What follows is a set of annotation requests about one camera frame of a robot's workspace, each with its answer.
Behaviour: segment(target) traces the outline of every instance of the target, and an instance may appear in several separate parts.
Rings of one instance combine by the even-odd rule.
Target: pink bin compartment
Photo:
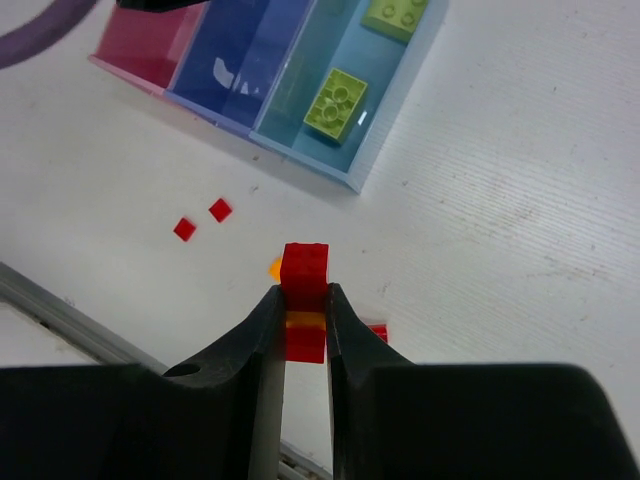
[[[89,60],[127,82],[162,96],[191,43],[205,4],[147,13],[115,6]]]

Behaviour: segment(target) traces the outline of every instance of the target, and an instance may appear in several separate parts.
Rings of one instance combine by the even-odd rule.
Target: yellow lego brick
[[[282,257],[278,257],[269,267],[269,275],[273,277],[273,279],[280,283],[280,267],[282,266]]]
[[[287,327],[318,327],[327,330],[324,313],[287,311],[285,320]]]

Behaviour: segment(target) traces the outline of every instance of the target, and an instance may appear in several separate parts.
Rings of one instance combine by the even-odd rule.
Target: red lego brick
[[[186,217],[182,217],[173,229],[173,232],[178,235],[183,242],[188,242],[195,231],[196,226]]]
[[[370,325],[369,328],[373,331],[373,333],[384,340],[384,343],[389,343],[389,335],[387,333],[386,325]]]
[[[288,362],[324,363],[326,332],[316,327],[287,327]]]
[[[213,218],[215,218],[218,223],[222,223],[229,215],[231,215],[233,209],[224,198],[219,198],[216,203],[211,205],[209,212],[211,212],[211,215],[213,215]]]
[[[280,267],[287,310],[324,312],[329,245],[288,243]]]

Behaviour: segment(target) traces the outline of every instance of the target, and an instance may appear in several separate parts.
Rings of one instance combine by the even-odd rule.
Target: plastic storage bin
[[[91,59],[359,192],[447,6],[211,0],[163,14],[116,7]]]
[[[115,6],[100,45],[89,60],[146,92],[162,95],[205,6],[198,4],[166,13]]]
[[[247,136],[311,0],[212,0],[167,97]]]

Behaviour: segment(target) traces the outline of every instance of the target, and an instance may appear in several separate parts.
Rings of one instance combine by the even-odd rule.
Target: textured white surface
[[[284,243],[328,242],[401,353],[583,365],[639,451],[640,2],[450,0],[360,197],[89,65],[109,4],[0,72],[2,261],[171,364]],[[283,437],[325,464],[327,398],[322,366],[287,367]]]
[[[91,363],[90,357],[0,302],[0,368]]]

